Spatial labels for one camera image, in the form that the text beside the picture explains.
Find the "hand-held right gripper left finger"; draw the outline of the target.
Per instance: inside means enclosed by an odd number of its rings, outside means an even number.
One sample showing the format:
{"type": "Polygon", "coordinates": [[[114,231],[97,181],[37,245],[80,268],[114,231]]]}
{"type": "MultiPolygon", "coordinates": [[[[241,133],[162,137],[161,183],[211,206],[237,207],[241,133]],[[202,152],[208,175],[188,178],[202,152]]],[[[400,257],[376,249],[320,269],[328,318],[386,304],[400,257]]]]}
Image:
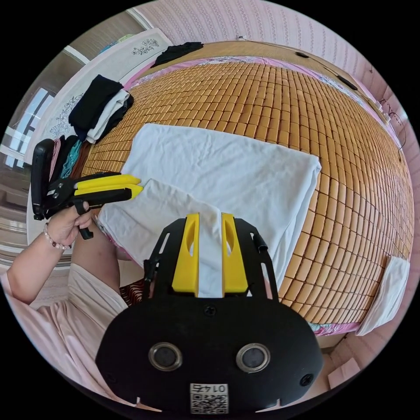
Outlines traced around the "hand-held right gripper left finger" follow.
{"type": "Polygon", "coordinates": [[[182,239],[172,289],[176,293],[197,293],[199,289],[199,236],[200,215],[188,214],[182,232],[182,239]]]}

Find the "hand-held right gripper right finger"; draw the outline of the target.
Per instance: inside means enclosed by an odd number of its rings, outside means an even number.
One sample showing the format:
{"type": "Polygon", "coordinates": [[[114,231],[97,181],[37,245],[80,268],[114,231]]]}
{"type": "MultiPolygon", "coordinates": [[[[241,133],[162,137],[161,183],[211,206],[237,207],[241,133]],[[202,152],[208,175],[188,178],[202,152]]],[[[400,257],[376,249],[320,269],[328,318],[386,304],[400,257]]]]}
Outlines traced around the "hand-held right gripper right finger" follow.
{"type": "Polygon", "coordinates": [[[222,292],[245,293],[248,289],[240,242],[232,214],[222,213],[222,292]]]}

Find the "person's left hand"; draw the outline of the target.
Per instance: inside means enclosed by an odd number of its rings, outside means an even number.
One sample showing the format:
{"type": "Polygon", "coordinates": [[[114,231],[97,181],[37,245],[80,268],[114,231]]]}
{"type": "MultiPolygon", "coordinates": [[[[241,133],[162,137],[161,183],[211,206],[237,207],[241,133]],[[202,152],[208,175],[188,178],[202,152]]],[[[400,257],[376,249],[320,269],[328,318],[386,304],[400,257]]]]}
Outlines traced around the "person's left hand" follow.
{"type": "Polygon", "coordinates": [[[45,224],[44,233],[50,244],[59,250],[71,248],[79,231],[91,224],[91,213],[87,202],[79,202],[81,211],[76,206],[63,209],[45,224]]]}

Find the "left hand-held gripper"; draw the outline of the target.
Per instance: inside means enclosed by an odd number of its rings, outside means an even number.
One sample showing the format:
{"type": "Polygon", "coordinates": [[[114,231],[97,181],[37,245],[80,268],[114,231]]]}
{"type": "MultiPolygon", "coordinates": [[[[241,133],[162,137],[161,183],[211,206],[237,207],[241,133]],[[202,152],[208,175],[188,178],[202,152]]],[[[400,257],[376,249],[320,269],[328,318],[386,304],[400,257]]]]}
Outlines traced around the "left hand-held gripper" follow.
{"type": "Polygon", "coordinates": [[[79,202],[87,202],[89,209],[108,203],[127,201],[143,191],[139,178],[117,172],[100,172],[79,179],[62,178],[50,183],[44,192],[44,219],[71,206],[81,211],[79,202]]]}

